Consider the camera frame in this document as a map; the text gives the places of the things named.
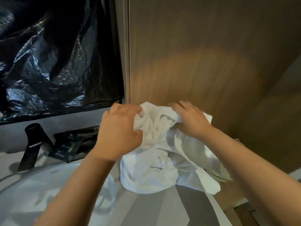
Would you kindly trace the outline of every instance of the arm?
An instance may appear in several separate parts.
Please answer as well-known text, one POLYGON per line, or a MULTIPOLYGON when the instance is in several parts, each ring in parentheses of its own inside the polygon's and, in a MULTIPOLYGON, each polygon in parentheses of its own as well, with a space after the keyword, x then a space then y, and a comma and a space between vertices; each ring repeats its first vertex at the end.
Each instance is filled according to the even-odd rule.
POLYGON ((257 210, 277 225, 301 224, 299 182, 211 126, 190 102, 173 103, 172 108, 182 119, 177 127, 208 146, 257 210))
POLYGON ((114 104, 103 114, 95 147, 37 219, 35 226, 88 225, 97 196, 115 162, 139 147, 142 131, 133 130, 138 105, 114 104))

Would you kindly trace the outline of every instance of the black faucet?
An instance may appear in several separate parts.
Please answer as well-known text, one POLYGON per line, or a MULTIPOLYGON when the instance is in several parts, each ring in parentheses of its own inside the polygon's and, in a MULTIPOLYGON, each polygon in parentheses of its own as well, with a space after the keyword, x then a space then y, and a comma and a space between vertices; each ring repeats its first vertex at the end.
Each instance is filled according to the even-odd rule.
POLYGON ((33 123, 25 128, 28 143, 18 167, 18 172, 28 171, 35 166, 40 148, 44 151, 46 156, 53 149, 53 143, 44 132, 39 123, 33 123))

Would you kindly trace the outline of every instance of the hand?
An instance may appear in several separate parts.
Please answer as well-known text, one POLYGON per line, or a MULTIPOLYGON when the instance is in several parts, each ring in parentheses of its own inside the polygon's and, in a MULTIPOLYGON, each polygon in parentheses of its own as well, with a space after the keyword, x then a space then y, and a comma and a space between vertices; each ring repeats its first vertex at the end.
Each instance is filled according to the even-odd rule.
POLYGON ((102 159, 117 161, 142 143, 142 131, 134 131, 134 117, 142 108, 138 105, 115 103, 105 111, 99 126, 97 143, 91 151, 102 159))
POLYGON ((190 102, 179 101, 170 106, 182 119, 182 123, 176 123, 175 126, 187 136, 201 140, 213 128, 204 113, 190 102))

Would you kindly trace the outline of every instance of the right hand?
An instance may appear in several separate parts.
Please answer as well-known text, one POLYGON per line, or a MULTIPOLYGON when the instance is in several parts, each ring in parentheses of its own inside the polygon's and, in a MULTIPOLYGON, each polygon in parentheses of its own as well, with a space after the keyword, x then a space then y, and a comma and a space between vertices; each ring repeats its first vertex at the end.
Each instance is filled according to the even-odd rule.
POLYGON ((182 123, 176 123, 176 128, 195 139, 201 140, 213 126, 204 113, 188 101, 171 103, 172 109, 181 117, 182 123))

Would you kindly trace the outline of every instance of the white towel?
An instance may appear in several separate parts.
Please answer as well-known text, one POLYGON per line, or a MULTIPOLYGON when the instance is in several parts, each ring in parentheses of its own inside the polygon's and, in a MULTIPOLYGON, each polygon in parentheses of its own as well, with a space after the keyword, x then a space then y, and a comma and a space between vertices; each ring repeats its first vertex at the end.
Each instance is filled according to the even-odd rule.
MULTIPOLYGON (((200 141, 171 128, 180 117, 171 107, 145 102, 134 129, 143 131, 139 148, 120 163, 121 184, 138 194, 151 194, 174 185, 216 194, 220 186, 204 169, 219 173, 220 161, 200 141)), ((212 116, 205 114, 209 122, 212 116)))

